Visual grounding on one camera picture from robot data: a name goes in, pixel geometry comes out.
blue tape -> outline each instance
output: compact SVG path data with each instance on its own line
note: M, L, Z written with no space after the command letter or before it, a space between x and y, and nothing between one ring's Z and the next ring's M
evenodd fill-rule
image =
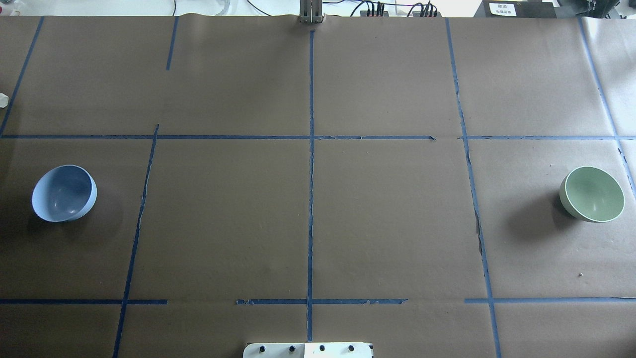
M167 299L129 299L127 304L168 304Z
M33 35L33 39L31 40L31 46L29 47L29 51L27 52L27 57L24 59L24 64L22 65L22 70L20 70L18 81L16 82L15 88L13 89L13 94L11 95L11 99L9 100L9 105L6 107L6 112L4 113L4 119L2 121L2 124L0 125L0 138L2 137L4 128L6 127L7 122L9 121L9 115L11 115L11 109L13 108L13 103L15 102L15 98L18 96L18 89L20 89L20 84L22 84L22 78L24 77L24 73L27 71L27 66L29 65L29 60L31 59L33 48L36 46L39 32L42 29L42 23L44 23L44 16L40 17L40 21L38 22L38 28L36 29L36 33Z
M312 304L403 304L406 298L312 299ZM306 299L238 299L237 305L307 304Z
M170 41L170 51L168 52L168 62L165 65L165 70L170 71L170 65L172 64L172 51L174 51L174 40L177 38L177 25L179 25L179 17L174 18L174 26L172 28L172 40Z
M614 140L613 136L468 136L469 140Z
M121 342L121 331L123 330L124 317L126 316L126 306L128 305L128 294L130 293L130 281L132 281L132 272L135 267L135 256L137 255L137 246L139 244L139 233L141 231L141 217L144 214L146 206L146 196L148 195L148 178L150 177L150 169L153 165L153 157L155 156L155 146L157 143L157 133L159 125L155 127L153 144L150 147L150 158L148 159L148 168L146 169L146 179L144 181L144 190L141 194L141 205L139 206L139 216L137 217L137 229L135 230L135 239L132 242L132 252L130 253L130 262L128 264L128 275L126 277L126 286L123 291L123 300L121 302L120 320L117 325L117 336L115 338L115 346L113 348L113 358L119 355L119 346Z
M153 136L145 135L72 135L72 134L11 134L6 139L17 140L151 140Z
M121 299L0 299L0 304L121 304ZM168 304L167 299L134 299L128 304Z
M616 145L618 146L618 151L623 160L623 167L625 168L625 172L627 173L627 179L630 182L630 186L632 187L632 195L636 199L636 185L634 185L634 180L632 176L632 171L630 170L630 166L627 163L627 158L625 157L625 151L623 150L623 146L621 144L620 137L618 136L618 132L616 130L616 123L614 122L614 117L612 116L612 112L609 109L609 105L607 104L607 99L605 98L605 92L603 91L603 86L600 84L600 79L598 78L598 72L596 70L596 65L594 65L594 60L592 59L592 54L590 52L590 46L588 44L588 38L585 34L585 29L583 29L583 21L580 17L577 18L579 21L579 28L581 30L581 36L583 37L583 47L585 48L585 54L587 55L588 62L590 63L590 67L592 69L592 73L594 75L594 81L598 87L598 93L600 94L601 101L603 103L603 107L605 108L605 112L607 114L607 118L609 118L609 122L612 125L612 132L614 133L614 139L616 140Z
M495 298L495 303L636 303L636 297L526 297L526 298ZM467 298L466 304L487 304L485 298Z
M317 140L436 140L434 136L316 136Z
M403 304L406 298L314 299L314 304Z
M161 140L308 140L309 136L242 136L242 135L189 135L163 134Z
M313 340L314 277L314 30L309 32L309 223L307 243L307 341Z
M455 64L455 52L453 51L453 39L450 34L450 22L446 21L446 36L448 37L448 51L450 52L450 64L453 69L453 82L455 83L455 96L457 97L457 111L459 112L460 124L462 127L462 140L464 142L464 152L466 155L466 165L468 167L468 178L471 184L471 195L473 197L473 208L475 217L477 218L477 226L479 229L479 241L481 248L481 263L483 265L483 276L486 280L486 292L488 294L488 307L490 308L490 323L492 325L492 336L495 343L495 353L497 358L501 358L501 346L499 345L499 330L497 328L497 317L495 316L495 302L492 297L492 288L490 286L490 272L488 270L488 258L486 256L486 245L483 239L483 230L481 228L481 215L479 212L479 202L477 200L477 192L473 176L473 165L471 164L470 151L468 147L468 133L466 131L466 122L464 120L464 111L462 103L459 99L459 79L457 78L457 66Z
M306 299L238 299L237 305L253 304L307 304Z

white paper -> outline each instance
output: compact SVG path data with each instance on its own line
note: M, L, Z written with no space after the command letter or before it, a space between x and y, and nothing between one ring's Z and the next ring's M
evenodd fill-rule
M489 3L490 13L499 16L516 16L514 4Z
M4 93L0 93L0 108L4 108L9 104L9 97Z

metal bracket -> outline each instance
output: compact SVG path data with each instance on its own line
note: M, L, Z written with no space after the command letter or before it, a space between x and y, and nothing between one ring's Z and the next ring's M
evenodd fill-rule
M300 0L300 22L318 24L323 19L322 0Z
M373 345L363 342L251 343L243 358L373 358Z

green bowl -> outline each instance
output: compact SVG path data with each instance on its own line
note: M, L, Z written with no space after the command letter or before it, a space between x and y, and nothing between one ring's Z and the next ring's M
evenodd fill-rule
M559 190L563 207L573 217L588 222L609 222L625 207L625 196L613 176L592 166L571 171Z

bowl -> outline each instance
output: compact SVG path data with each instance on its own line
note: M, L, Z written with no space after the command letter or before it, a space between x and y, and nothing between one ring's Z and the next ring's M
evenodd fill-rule
M559 197L567 212L587 222L610 222L625 207L625 196L616 179L592 166L571 171L561 183Z
M49 222L73 221L86 215L97 199L97 185L79 166L51 169L36 184L31 205L36 214Z

